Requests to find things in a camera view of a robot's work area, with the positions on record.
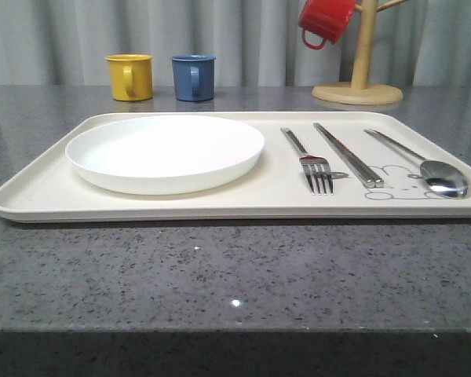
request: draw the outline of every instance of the spoon handle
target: spoon handle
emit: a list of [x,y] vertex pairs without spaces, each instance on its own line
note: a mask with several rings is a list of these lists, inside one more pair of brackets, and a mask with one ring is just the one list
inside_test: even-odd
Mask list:
[[379,132],[377,130],[372,130],[372,129],[365,129],[364,132],[366,132],[367,134],[370,134],[371,136],[379,139],[380,141],[385,142],[386,144],[395,145],[396,147],[404,150],[409,155],[412,155],[413,157],[417,157],[421,161],[426,161],[427,160],[426,157],[423,157],[423,156],[419,155],[417,152],[412,151],[411,149],[405,147],[403,144],[397,142],[396,140],[394,140],[391,137],[383,134],[382,132]]

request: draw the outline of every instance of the wooden mug stand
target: wooden mug stand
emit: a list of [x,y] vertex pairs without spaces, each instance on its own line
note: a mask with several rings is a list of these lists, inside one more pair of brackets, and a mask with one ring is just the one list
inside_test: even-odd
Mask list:
[[351,82],[326,82],[314,86],[312,95],[320,100],[341,104],[394,104],[403,100],[403,92],[389,85],[368,82],[377,12],[406,0],[363,0],[355,11],[361,13],[360,35],[354,59]]

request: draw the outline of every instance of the tray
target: tray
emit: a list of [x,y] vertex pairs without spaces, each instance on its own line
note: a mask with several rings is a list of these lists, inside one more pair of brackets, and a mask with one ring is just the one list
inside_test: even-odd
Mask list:
[[[204,218],[471,218],[465,199],[430,193],[418,164],[363,132],[374,128],[430,159],[471,167],[393,117],[373,112],[193,112],[243,121],[265,136],[265,148],[246,175],[217,188],[171,196],[112,192],[80,178],[64,156],[81,132],[115,120],[180,113],[116,113],[89,118],[0,187],[0,216],[19,222],[139,221]],[[322,123],[385,180],[365,188],[312,126]],[[312,154],[326,157],[338,179],[334,195],[313,196],[298,155],[280,131],[291,128]]]

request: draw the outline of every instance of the spoon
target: spoon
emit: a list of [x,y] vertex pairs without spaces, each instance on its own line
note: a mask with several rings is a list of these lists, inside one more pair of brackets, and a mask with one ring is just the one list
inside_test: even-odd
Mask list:
[[420,169],[421,176],[432,192],[447,198],[464,198],[468,192],[468,181],[464,174],[457,168],[442,161],[427,159],[411,149],[400,144],[391,137],[376,130],[365,130],[367,134],[377,138],[385,144],[391,144],[402,149],[409,155],[422,161]]

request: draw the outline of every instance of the countertop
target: countertop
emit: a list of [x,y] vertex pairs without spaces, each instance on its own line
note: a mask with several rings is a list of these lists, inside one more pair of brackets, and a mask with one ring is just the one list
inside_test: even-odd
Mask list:
[[[377,107],[330,104],[310,90],[221,87],[212,101],[189,103],[159,87],[151,100],[126,103],[106,86],[0,86],[0,185],[109,112],[380,112],[471,166],[471,88],[405,88],[403,102]],[[0,218],[0,335],[212,331],[442,332],[467,342],[471,219]]]

